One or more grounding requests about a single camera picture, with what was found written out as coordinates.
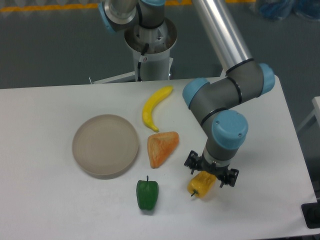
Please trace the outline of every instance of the fake bread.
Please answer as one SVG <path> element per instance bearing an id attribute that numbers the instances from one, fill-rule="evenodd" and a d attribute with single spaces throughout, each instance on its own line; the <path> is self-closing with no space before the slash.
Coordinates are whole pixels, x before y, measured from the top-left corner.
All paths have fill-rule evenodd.
<path id="1" fill-rule="evenodd" d="M 179 144 L 179 134 L 175 131 L 160 132 L 148 137 L 147 149 L 150 166 L 160 167 Z"/>

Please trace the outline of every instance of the round plate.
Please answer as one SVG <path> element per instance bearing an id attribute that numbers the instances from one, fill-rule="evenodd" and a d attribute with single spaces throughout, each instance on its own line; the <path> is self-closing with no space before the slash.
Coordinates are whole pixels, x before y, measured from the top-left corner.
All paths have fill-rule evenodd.
<path id="1" fill-rule="evenodd" d="M 76 132 L 72 152 L 88 173 L 109 176 L 124 170 L 135 159 L 139 139 L 126 119 L 106 114 L 86 121 Z"/>

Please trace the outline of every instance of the yellow bell pepper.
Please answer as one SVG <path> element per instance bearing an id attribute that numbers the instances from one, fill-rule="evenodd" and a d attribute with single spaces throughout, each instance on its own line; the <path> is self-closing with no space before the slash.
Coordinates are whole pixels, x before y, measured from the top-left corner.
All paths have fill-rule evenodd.
<path id="1" fill-rule="evenodd" d="M 188 184 L 188 191 L 191 196 L 203 198 L 216 182 L 216 176 L 206 171 L 201 171 L 197 176 L 192 178 Z"/>

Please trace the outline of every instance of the green bell pepper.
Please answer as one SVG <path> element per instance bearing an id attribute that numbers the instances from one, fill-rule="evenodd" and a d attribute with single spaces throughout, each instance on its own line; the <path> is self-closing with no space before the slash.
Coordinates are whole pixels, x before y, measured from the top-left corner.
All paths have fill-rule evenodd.
<path id="1" fill-rule="evenodd" d="M 136 198 L 138 206 L 141 210 L 154 209 L 159 194 L 159 185 L 156 181 L 149 181 L 146 176 L 146 181 L 139 180 L 136 184 Z"/>

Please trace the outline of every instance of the plastic vegetable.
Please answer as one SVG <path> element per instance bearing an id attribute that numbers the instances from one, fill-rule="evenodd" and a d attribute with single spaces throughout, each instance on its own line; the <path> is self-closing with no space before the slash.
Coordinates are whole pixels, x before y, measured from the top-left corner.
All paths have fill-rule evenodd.
<path id="1" fill-rule="evenodd" d="M 136 198 L 141 210 L 152 210 L 156 206 L 159 193 L 159 185 L 156 181 L 139 180 L 136 184 Z"/>
<path id="2" fill-rule="evenodd" d="M 152 111 L 154 110 L 155 106 L 158 105 L 158 103 L 160 103 L 163 99 L 171 94 L 173 89 L 173 86 L 165 86 L 163 88 L 160 88 L 158 91 L 152 94 L 152 96 L 144 104 L 144 107 L 142 109 L 143 123 L 155 132 L 159 132 L 159 129 L 154 124 Z"/>
<path id="3" fill-rule="evenodd" d="M 216 179 L 215 175 L 201 171 L 188 184 L 187 189 L 191 193 L 191 197 L 194 195 L 198 198 L 203 198 L 214 185 Z"/>

